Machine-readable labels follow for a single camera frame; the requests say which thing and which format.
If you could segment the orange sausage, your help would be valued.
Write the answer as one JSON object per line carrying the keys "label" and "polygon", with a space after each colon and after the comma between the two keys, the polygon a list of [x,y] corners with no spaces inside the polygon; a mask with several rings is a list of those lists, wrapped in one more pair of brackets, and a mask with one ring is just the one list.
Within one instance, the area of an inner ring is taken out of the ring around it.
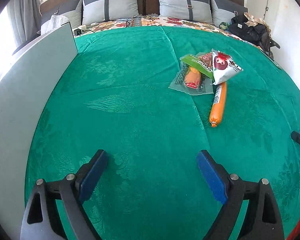
{"label": "orange sausage", "polygon": [[217,127],[223,119],[225,103],[227,95],[227,84],[223,82],[216,88],[215,97],[213,100],[209,122],[211,127]]}

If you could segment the white red triangular snack bag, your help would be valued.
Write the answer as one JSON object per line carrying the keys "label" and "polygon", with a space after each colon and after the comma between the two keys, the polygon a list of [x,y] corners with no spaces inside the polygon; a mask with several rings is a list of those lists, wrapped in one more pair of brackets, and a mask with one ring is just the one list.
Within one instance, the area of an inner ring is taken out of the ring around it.
{"label": "white red triangular snack bag", "polygon": [[228,81],[235,75],[243,72],[243,68],[237,65],[233,58],[218,50],[211,50],[214,85]]}

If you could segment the green clear sausage packet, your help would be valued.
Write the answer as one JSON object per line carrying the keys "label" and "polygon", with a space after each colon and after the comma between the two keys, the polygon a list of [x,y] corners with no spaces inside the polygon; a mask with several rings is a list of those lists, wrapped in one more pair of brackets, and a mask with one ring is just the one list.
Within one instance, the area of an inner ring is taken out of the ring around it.
{"label": "green clear sausage packet", "polygon": [[213,93],[212,53],[187,54],[169,88],[191,96]]}

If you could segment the black bag pile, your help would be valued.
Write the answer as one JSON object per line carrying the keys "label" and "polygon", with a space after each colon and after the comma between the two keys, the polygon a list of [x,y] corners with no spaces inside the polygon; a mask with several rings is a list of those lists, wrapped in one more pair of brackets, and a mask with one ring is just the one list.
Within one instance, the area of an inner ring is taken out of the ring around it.
{"label": "black bag pile", "polygon": [[281,48],[271,38],[269,25],[262,18],[254,18],[248,12],[233,17],[228,30],[239,38],[259,46],[266,53],[270,53],[272,47]]}

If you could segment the white cardboard box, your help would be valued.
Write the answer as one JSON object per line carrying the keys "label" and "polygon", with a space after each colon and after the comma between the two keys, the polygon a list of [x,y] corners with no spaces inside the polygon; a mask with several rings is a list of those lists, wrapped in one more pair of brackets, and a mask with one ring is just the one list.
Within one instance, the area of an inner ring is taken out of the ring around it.
{"label": "white cardboard box", "polygon": [[11,238],[20,233],[26,164],[38,120],[77,53],[65,23],[15,53],[0,78],[0,224]]}

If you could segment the grey pillow far right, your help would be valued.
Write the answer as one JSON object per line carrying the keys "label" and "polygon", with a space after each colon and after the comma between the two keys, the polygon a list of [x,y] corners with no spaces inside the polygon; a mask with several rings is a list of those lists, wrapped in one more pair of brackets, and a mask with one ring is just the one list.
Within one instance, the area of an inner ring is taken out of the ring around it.
{"label": "grey pillow far right", "polygon": [[221,23],[232,24],[232,18],[248,12],[246,7],[229,0],[210,0],[210,2],[212,10],[212,22],[217,27]]}

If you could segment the grey pillow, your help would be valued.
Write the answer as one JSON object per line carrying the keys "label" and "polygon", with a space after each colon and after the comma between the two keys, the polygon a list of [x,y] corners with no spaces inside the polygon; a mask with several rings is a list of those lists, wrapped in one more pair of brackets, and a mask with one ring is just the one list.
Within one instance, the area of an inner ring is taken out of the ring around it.
{"label": "grey pillow", "polygon": [[82,0],[68,0],[47,12],[41,12],[41,26],[48,21],[52,15],[63,15],[69,19],[72,29],[77,28],[82,24],[82,7]]}
{"label": "grey pillow", "polygon": [[229,0],[210,0],[210,2],[212,10],[212,22],[217,27],[221,23],[232,24],[232,18],[248,12],[246,7]]}
{"label": "grey pillow", "polygon": [[212,23],[210,0],[159,0],[160,16]]}
{"label": "grey pillow", "polygon": [[139,15],[138,0],[82,0],[83,25],[115,21]]}

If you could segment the green tablecloth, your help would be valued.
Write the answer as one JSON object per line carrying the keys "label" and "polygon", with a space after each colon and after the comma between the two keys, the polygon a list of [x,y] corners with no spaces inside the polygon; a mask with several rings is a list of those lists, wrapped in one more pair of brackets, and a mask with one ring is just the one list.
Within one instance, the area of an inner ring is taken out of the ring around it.
{"label": "green tablecloth", "polygon": [[[300,90],[257,48],[182,27],[131,27],[76,38],[78,55],[51,94],[27,162],[25,196],[39,178],[76,172],[97,150],[109,163],[84,208],[103,239],[202,239],[216,201],[196,156],[207,150],[242,179],[267,178],[285,234],[300,218]],[[221,124],[213,95],[169,85],[187,54],[216,49],[243,71],[227,85]]]}

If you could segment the grey pillow centre right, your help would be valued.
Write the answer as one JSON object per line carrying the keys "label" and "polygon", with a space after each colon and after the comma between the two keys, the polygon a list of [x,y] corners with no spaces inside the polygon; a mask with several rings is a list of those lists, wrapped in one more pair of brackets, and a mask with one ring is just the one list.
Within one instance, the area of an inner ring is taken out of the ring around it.
{"label": "grey pillow centre right", "polygon": [[159,0],[160,16],[212,23],[210,0]]}

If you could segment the white power strip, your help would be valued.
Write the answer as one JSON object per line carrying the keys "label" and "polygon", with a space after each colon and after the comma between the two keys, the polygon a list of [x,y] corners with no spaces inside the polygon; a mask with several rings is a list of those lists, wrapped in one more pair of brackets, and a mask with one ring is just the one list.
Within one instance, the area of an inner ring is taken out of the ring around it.
{"label": "white power strip", "polygon": [[81,36],[87,32],[94,33],[94,31],[91,28],[88,28],[86,25],[80,25],[79,27],[74,28],[72,30],[72,32],[73,32],[74,36]]}

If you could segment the floral bed sheet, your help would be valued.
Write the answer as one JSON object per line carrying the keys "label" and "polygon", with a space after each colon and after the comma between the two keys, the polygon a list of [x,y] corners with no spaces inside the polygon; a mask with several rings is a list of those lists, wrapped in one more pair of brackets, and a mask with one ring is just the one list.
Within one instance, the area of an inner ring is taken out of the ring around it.
{"label": "floral bed sheet", "polygon": [[212,24],[202,23],[202,22],[192,22],[192,21],[181,20],[177,18],[157,16],[157,15],[136,16],[133,18],[123,18],[115,21],[92,23],[91,25],[85,25],[84,26],[85,28],[81,31],[81,34],[75,34],[75,29],[73,29],[72,31],[74,32],[75,36],[81,36],[81,35],[98,33],[101,31],[111,30],[111,29],[145,27],[145,26],[190,28],[190,29],[201,30],[209,33],[222,34],[224,36],[232,37],[236,40],[250,44],[258,48],[259,50],[262,50],[261,46],[256,46],[251,42],[245,41],[239,38],[238,36],[231,34],[228,31],[217,28]]}

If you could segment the white plastic bag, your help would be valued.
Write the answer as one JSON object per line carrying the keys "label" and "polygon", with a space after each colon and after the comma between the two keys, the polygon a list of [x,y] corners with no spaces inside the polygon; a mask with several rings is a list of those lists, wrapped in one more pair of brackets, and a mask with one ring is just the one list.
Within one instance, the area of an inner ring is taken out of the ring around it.
{"label": "white plastic bag", "polygon": [[67,22],[69,22],[69,19],[63,15],[52,15],[48,21],[42,24],[40,28],[40,34],[43,35],[48,33],[53,29],[59,28]]}

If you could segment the grey curtain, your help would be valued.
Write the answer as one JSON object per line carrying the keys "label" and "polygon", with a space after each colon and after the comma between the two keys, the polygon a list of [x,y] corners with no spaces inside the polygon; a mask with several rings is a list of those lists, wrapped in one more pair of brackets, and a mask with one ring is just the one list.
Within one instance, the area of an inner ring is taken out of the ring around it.
{"label": "grey curtain", "polygon": [[41,27],[40,0],[10,0],[7,13],[17,46],[33,38]]}

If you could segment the grey pillow far left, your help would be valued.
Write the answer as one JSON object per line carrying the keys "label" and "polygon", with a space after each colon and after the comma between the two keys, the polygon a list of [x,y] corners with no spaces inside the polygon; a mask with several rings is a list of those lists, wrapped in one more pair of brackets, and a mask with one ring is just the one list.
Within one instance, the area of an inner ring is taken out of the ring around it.
{"label": "grey pillow far left", "polygon": [[82,7],[82,0],[68,0],[47,12],[41,12],[41,26],[48,21],[52,15],[63,15],[69,19],[72,29],[77,28],[82,24]]}

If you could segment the grey pillow centre left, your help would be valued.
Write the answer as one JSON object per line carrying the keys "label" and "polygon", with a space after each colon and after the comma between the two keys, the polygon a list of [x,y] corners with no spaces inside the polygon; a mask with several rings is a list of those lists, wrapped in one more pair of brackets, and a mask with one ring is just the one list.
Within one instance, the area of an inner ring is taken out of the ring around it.
{"label": "grey pillow centre left", "polygon": [[82,0],[83,25],[115,21],[139,15],[138,0]]}

